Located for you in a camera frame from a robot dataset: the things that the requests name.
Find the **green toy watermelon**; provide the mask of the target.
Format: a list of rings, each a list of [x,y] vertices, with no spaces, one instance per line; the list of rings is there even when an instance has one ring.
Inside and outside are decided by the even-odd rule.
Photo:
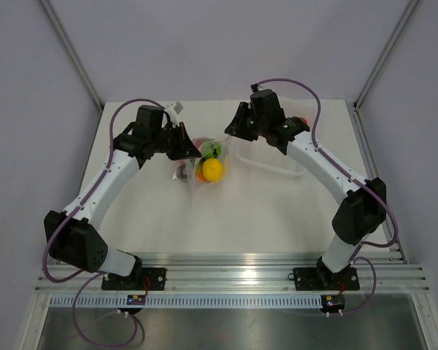
[[[201,157],[204,160],[217,159],[223,160],[226,156],[227,147],[221,141],[206,140],[201,145]]]

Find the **black toy avocado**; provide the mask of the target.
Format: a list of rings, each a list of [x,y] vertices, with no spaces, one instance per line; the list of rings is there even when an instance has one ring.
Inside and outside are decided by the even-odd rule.
[[[178,166],[175,171],[175,176],[179,180],[189,180],[191,177],[191,167],[187,166],[186,164]]]

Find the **yellow toy lemon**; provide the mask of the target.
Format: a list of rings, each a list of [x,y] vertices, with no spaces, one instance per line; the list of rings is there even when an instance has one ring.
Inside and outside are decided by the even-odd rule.
[[[223,164],[217,158],[206,159],[201,166],[201,172],[208,182],[219,182],[223,178]]]

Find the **clear zip top bag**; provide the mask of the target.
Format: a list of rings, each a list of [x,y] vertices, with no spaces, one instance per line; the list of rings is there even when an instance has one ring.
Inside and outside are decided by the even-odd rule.
[[[229,150],[229,137],[225,137],[222,139],[214,139],[212,140],[221,141],[223,142],[226,147],[226,156],[223,160],[221,160],[221,163],[223,164],[224,172],[223,172],[223,178],[219,182],[201,182],[196,178],[196,173],[201,172],[201,166],[203,162],[205,161],[202,157],[200,158],[191,158],[186,160],[177,160],[175,162],[174,172],[172,175],[172,179],[180,182],[183,184],[185,188],[188,189],[188,200],[191,202],[191,204],[199,204],[203,201],[208,201],[212,199],[216,199],[219,197],[219,192],[222,190],[224,182],[228,178],[228,173],[231,168],[231,152]],[[175,176],[175,171],[178,166],[186,164],[187,166],[191,167],[191,177],[189,180],[179,180]]]

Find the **orange toy peach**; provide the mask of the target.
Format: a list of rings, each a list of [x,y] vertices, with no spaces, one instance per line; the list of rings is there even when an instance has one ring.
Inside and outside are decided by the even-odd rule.
[[[196,178],[201,181],[201,182],[206,182],[207,180],[205,179],[204,175],[202,172],[197,172],[196,173]]]

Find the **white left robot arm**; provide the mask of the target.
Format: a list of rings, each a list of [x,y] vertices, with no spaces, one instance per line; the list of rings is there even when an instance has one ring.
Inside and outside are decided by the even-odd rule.
[[[48,281],[60,284],[83,272],[101,273],[127,290],[147,288],[142,259],[111,249],[99,228],[120,191],[156,154],[170,160],[200,158],[178,115],[180,102],[163,107],[146,98],[136,119],[114,134],[109,127],[109,153],[89,185],[62,211],[49,211],[44,218],[47,244],[42,270]]]

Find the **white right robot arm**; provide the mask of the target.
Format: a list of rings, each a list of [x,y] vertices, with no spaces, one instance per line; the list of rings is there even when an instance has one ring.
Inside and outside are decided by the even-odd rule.
[[[385,183],[379,178],[365,179],[338,164],[302,118],[285,116],[277,94],[270,89],[254,92],[250,101],[240,102],[225,132],[245,141],[264,138],[303,165],[333,196],[339,207],[331,221],[334,237],[317,261],[316,277],[323,288],[335,288],[357,247],[386,219]]]

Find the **left circuit board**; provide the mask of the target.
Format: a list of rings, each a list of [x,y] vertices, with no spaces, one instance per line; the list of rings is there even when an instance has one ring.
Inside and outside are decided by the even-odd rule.
[[[144,295],[128,295],[127,304],[143,306],[146,303],[146,297]]]

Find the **circuit board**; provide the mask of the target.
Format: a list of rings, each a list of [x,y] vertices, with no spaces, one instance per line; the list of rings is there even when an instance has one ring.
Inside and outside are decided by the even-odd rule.
[[[322,298],[322,312],[338,312],[345,308],[345,296],[340,295],[324,295]]]
[[[128,295],[127,304],[143,306],[146,303],[146,297],[144,295]]]

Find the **right circuit board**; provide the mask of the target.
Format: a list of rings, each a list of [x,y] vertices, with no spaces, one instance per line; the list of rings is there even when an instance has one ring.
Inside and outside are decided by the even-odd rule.
[[[322,312],[338,312],[345,308],[345,296],[340,295],[324,295],[322,298]]]

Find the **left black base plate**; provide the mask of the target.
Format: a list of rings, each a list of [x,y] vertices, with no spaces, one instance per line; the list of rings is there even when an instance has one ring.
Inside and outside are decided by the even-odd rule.
[[[163,291],[166,283],[165,268],[146,268],[131,273],[129,276],[119,276],[109,273],[101,283],[104,291]]]

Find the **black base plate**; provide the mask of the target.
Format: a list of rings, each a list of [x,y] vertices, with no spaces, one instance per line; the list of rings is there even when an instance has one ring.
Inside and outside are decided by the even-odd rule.
[[[292,281],[297,291],[358,291],[360,283],[355,268],[339,273],[323,272],[317,268],[294,268]]]
[[[131,273],[129,276],[119,276],[109,273],[101,283],[104,291],[163,291],[166,283],[165,268],[146,268]]]

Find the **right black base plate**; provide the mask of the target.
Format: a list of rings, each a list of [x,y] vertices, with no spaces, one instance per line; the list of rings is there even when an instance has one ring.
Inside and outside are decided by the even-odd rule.
[[[297,291],[358,291],[360,283],[355,268],[339,273],[323,272],[317,268],[294,268],[292,281]]]

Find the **aluminium frame rail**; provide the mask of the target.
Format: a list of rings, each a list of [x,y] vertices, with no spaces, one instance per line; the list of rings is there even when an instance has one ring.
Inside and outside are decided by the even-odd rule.
[[[420,265],[410,264],[398,249],[387,252],[361,252],[364,261],[356,263],[361,291],[373,281],[379,294],[429,292],[429,283]],[[288,279],[294,268],[316,264],[317,254],[164,254],[141,256],[146,268],[165,268],[165,293],[172,294],[291,294]]]

